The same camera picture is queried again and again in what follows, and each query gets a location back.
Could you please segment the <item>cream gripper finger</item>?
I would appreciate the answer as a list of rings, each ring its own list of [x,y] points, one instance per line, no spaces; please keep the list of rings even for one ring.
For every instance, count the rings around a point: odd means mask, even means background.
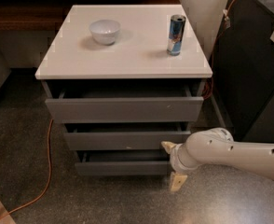
[[[173,142],[170,141],[162,141],[161,145],[164,147],[165,151],[170,154],[171,150],[176,147],[176,145]]]
[[[172,172],[170,176],[170,191],[178,191],[187,180],[187,175]]]

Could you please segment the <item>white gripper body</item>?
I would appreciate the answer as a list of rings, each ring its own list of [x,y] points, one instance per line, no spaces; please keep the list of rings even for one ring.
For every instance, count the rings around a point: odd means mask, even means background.
[[[187,174],[201,165],[199,161],[188,153],[184,144],[175,145],[171,149],[170,162],[173,170],[179,174]]]

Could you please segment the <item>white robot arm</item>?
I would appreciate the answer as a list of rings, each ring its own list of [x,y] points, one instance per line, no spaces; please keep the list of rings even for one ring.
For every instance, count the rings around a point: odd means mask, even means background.
[[[170,155],[172,192],[204,164],[232,166],[274,180],[274,144],[236,142],[224,128],[192,133],[181,144],[163,141],[161,145]]]

